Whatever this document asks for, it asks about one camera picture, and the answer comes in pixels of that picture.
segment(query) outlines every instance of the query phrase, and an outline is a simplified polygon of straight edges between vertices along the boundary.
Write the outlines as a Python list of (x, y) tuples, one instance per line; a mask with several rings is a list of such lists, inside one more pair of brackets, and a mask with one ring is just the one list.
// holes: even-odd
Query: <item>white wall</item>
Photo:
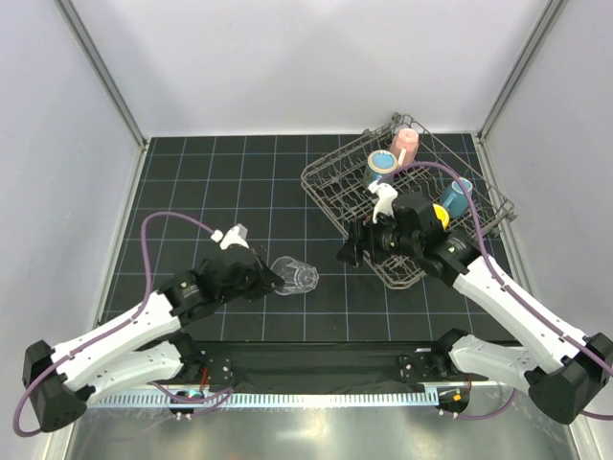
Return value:
[(481, 127), (546, 0), (74, 0), (147, 135)]
[[(488, 139), (535, 290), (613, 337), (613, 3), (568, 2)], [(593, 409), (613, 413), (613, 388)], [(610, 435), (611, 424), (601, 424)], [(613, 458), (613, 440), (604, 458)]]
[(23, 354), (91, 327), (138, 152), (54, 2), (3, 1), (0, 42), (0, 456), (40, 459)]

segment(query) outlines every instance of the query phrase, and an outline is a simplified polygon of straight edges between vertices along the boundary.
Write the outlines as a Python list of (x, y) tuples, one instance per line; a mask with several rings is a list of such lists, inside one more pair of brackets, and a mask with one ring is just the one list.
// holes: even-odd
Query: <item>yellow mug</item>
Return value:
[(434, 212), (436, 213), (438, 220), (440, 220), (443, 224), (443, 229), (446, 230), (449, 226), (449, 212), (444, 209), (440, 204), (435, 203), (432, 206), (434, 206)]

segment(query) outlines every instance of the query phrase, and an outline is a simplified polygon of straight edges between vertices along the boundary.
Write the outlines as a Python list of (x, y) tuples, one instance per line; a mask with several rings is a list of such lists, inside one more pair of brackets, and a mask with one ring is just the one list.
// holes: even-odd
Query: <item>metal sheet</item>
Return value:
[[(507, 388), (473, 389), (470, 413), (486, 413)], [(579, 459), (570, 430), (520, 397), (485, 422), (439, 417), (429, 407), (246, 409), (160, 423), (159, 409), (90, 410), (79, 421), (74, 460)], [(144, 429), (148, 432), (138, 435)], [(117, 442), (109, 436), (136, 437)]]

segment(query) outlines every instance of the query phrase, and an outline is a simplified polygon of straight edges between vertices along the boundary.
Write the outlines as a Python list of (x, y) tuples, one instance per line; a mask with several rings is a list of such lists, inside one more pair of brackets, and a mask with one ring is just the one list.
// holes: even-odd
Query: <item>blue cup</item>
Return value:
[[(468, 190), (468, 195), (472, 194), (472, 184), (469, 180), (460, 177), (462, 181), (462, 185), (466, 187)], [(466, 208), (468, 207), (468, 198), (464, 196), (464, 192), (460, 188), (460, 185), (456, 181), (454, 181), (446, 190), (443, 192), (440, 201), (441, 206), (449, 212), (449, 216), (452, 219), (460, 218)]]

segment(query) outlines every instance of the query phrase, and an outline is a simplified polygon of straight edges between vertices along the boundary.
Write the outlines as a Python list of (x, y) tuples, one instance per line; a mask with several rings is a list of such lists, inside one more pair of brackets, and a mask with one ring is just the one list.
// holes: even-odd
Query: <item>metal wire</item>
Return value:
[[(303, 170), (301, 183), (306, 193), (344, 238), (348, 236), (349, 221), (371, 215), (375, 206), (363, 184), (368, 155), (374, 150), (388, 149), (396, 133), (404, 127), (410, 127), (420, 134), (421, 143), (416, 161), (436, 161), (473, 182), (472, 197), (481, 218), (484, 235), (496, 229), (503, 219), (511, 215), (513, 204), (461, 155), (409, 115), (395, 114), (387, 125), (374, 131), (364, 131), (359, 138), (319, 158)], [(395, 178), (394, 188), (399, 194), (420, 192), (432, 202), (438, 202), (450, 183), (451, 179), (443, 177), (440, 171), (417, 168), (401, 172)], [(451, 220), (450, 229), (463, 230), (474, 237), (470, 212)], [(383, 264), (372, 264), (369, 254), (365, 253), (364, 260), (390, 289), (408, 288), (425, 274), (406, 257), (394, 256)]]

